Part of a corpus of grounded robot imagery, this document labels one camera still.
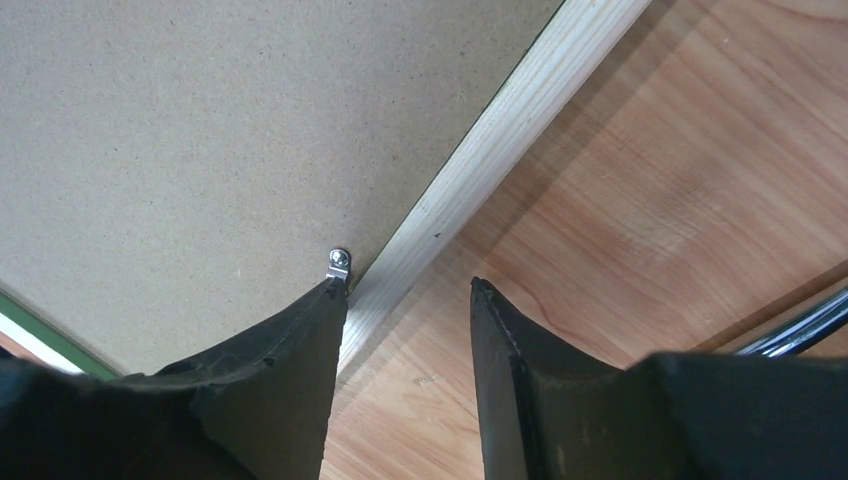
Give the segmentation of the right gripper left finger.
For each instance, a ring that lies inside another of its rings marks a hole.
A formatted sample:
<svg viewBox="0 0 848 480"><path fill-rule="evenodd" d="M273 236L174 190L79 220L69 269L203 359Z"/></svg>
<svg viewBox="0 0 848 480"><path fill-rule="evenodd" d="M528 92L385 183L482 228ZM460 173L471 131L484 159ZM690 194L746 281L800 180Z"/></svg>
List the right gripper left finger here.
<svg viewBox="0 0 848 480"><path fill-rule="evenodd" d="M327 279L153 375L1 363L5 479L316 479L347 288Z"/></svg>

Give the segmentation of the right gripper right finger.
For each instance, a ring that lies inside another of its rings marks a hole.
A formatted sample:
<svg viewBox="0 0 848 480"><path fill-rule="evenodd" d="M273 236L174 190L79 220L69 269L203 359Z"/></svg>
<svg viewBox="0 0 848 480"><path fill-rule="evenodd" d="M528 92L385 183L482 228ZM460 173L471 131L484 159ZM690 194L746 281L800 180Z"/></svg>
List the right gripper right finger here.
<svg viewBox="0 0 848 480"><path fill-rule="evenodd" d="M471 284L488 479L843 479L847 361L659 352L618 369Z"/></svg>

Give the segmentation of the black poker chip case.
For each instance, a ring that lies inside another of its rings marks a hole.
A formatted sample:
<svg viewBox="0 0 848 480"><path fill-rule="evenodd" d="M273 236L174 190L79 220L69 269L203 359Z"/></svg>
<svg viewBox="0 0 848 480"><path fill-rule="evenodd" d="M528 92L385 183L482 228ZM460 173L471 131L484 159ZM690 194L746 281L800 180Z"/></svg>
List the black poker chip case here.
<svg viewBox="0 0 848 480"><path fill-rule="evenodd" d="M772 326L729 352L777 358L798 355L847 325L847 285L833 285L774 317Z"/></svg>

